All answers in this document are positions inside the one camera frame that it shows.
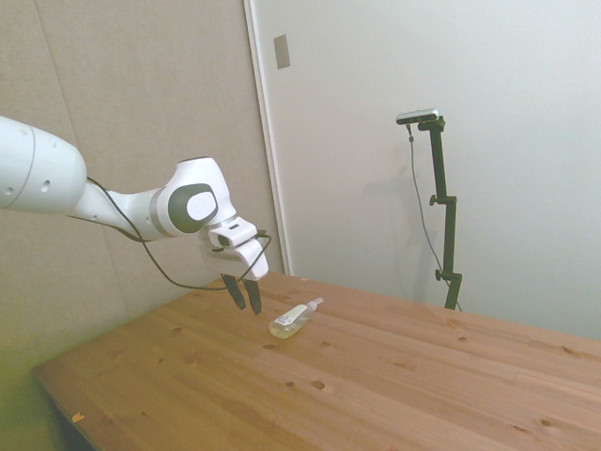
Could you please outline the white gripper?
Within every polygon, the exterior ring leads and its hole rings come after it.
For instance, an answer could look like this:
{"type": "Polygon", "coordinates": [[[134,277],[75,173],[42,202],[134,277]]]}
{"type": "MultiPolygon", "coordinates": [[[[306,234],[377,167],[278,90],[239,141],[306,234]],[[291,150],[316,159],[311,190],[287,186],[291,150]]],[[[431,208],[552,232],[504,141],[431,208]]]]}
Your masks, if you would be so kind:
{"type": "Polygon", "coordinates": [[[237,279],[244,279],[253,312],[261,313],[261,295],[258,283],[269,272],[269,264],[264,249],[258,239],[250,239],[236,247],[213,245],[208,233],[199,235],[203,259],[210,271],[222,274],[224,286],[238,309],[244,309],[244,296],[239,289],[237,279]]]}

